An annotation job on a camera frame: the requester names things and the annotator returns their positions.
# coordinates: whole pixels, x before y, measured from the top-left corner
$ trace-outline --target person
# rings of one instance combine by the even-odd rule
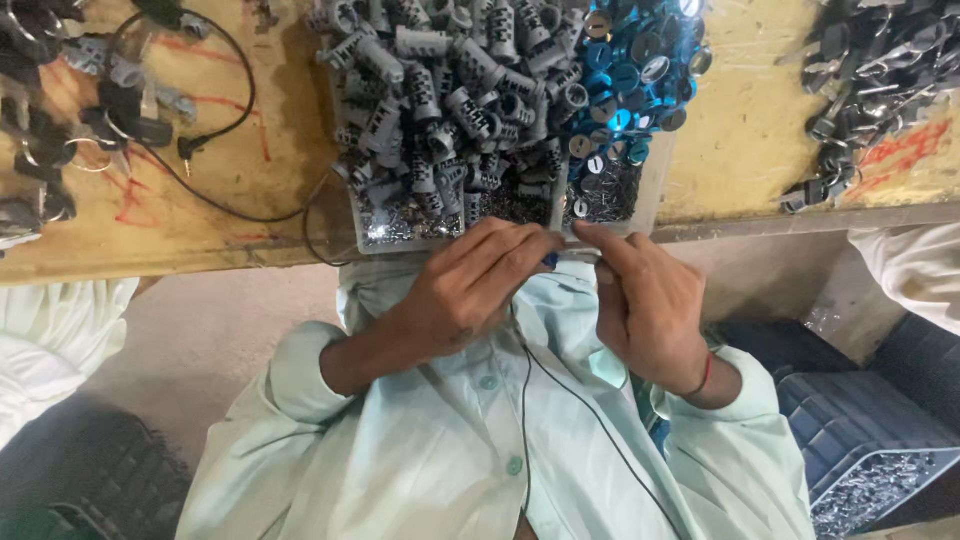
[[[349,336],[305,323],[207,446],[188,539],[812,539],[771,377],[699,333],[704,276],[577,223],[601,262],[487,219],[430,257],[341,270]],[[627,369],[672,423],[664,459]]]

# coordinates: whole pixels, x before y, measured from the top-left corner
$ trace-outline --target red string bracelet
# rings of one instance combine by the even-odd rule
[[[700,392],[704,391],[704,388],[707,387],[707,383],[710,381],[710,370],[713,367],[713,353],[707,352],[707,372],[704,373],[704,381],[700,383],[700,386],[696,390],[690,392],[689,394],[683,394],[681,397],[684,399],[692,398]]]

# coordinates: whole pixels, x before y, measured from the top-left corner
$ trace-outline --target shirt sleeve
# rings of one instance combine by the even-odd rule
[[[320,353],[346,337],[337,327],[317,321],[303,323],[283,337],[270,362],[268,394],[283,414],[297,422],[320,424],[352,401],[330,390],[320,373]]]
[[[812,540],[804,457],[773,379],[747,353],[716,355],[743,379],[732,404],[702,410],[660,388],[651,396],[670,421],[666,461],[687,505],[706,538]]]
[[[267,370],[210,428],[178,540],[256,540],[275,528],[326,433],[324,421],[352,401],[320,374],[324,347],[345,337],[319,322],[283,337]]]

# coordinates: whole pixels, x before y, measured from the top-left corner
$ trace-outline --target white cloth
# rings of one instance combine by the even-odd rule
[[[0,287],[0,450],[123,348],[139,283]]]
[[[853,230],[848,239],[887,296],[960,335],[960,224]]]
[[[341,274],[352,332],[403,298],[416,276],[373,268]],[[177,537],[511,540],[532,465],[527,518],[541,540],[676,538],[603,422],[684,540],[813,539],[804,460],[770,375],[727,348],[718,354],[744,381],[730,406],[704,411],[658,393],[673,426],[664,461],[619,391],[629,382],[623,365],[589,359],[601,347],[594,285],[591,266],[561,263],[526,283],[514,308],[533,354],[600,421],[533,364],[528,463],[520,421],[528,361],[512,328],[348,399],[327,387],[318,362],[344,333],[306,323],[210,429]]]

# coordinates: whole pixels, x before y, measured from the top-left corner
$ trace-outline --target plastic tray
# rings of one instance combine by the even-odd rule
[[[876,374],[795,374],[778,384],[777,394],[804,453],[811,506],[873,454],[933,453],[935,459],[925,482],[884,515],[960,460],[960,435]]]

